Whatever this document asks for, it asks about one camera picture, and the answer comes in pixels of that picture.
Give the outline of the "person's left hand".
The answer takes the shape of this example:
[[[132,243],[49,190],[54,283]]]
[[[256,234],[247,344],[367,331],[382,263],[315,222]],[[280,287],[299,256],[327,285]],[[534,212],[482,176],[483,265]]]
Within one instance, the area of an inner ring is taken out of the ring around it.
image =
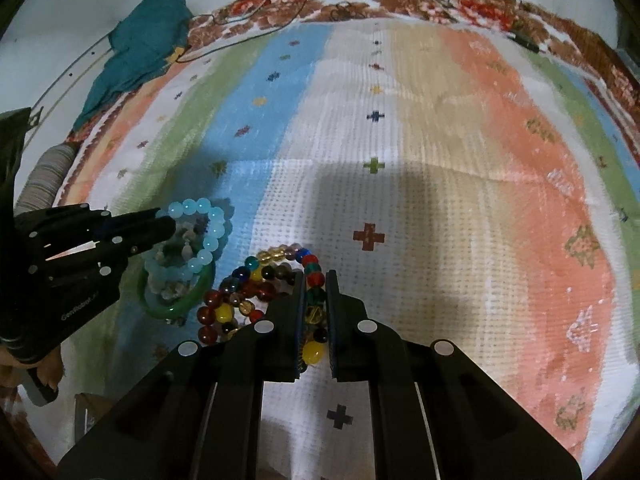
[[[47,405],[58,398],[58,385],[64,375],[61,347],[54,348],[42,360],[25,364],[1,347],[1,387],[22,386],[32,404]]]

